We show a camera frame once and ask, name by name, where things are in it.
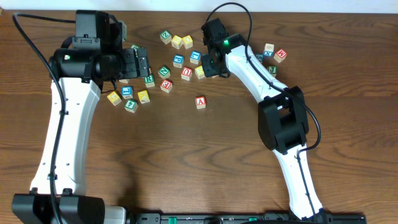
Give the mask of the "red A block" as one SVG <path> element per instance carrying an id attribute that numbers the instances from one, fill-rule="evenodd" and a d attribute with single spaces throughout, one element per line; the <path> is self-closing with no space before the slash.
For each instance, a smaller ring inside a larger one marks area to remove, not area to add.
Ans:
<path id="1" fill-rule="evenodd" d="M 204 96 L 198 96 L 195 98 L 195 104 L 197 109 L 206 108 L 206 98 Z"/>

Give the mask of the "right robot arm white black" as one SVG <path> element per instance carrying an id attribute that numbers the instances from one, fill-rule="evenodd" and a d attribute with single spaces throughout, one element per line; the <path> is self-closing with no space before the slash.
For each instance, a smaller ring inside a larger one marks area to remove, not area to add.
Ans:
<path id="1" fill-rule="evenodd" d="M 203 43 L 208 53 L 201 58 L 206 77 L 236 75 L 258 106 L 258 133 L 282 169 L 289 193 L 292 215 L 299 220 L 314 220 L 323 208 L 317 197 L 308 168 L 308 116 L 297 86 L 278 81 L 256 58 L 248 41 L 240 34 L 229 34 L 219 19 L 202 25 Z"/>

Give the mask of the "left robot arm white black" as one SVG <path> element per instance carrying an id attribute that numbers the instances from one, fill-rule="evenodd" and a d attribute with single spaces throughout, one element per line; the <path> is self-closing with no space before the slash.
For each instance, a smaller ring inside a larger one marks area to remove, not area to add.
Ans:
<path id="1" fill-rule="evenodd" d="M 87 196 L 86 151 L 104 83 L 148 77 L 147 52 L 125 49 L 125 24 L 106 12 L 78 10 L 73 23 L 75 35 L 44 60 L 52 79 L 45 147 L 29 192 L 15 194 L 12 211 L 23 223 L 132 223 L 124 207 Z"/>

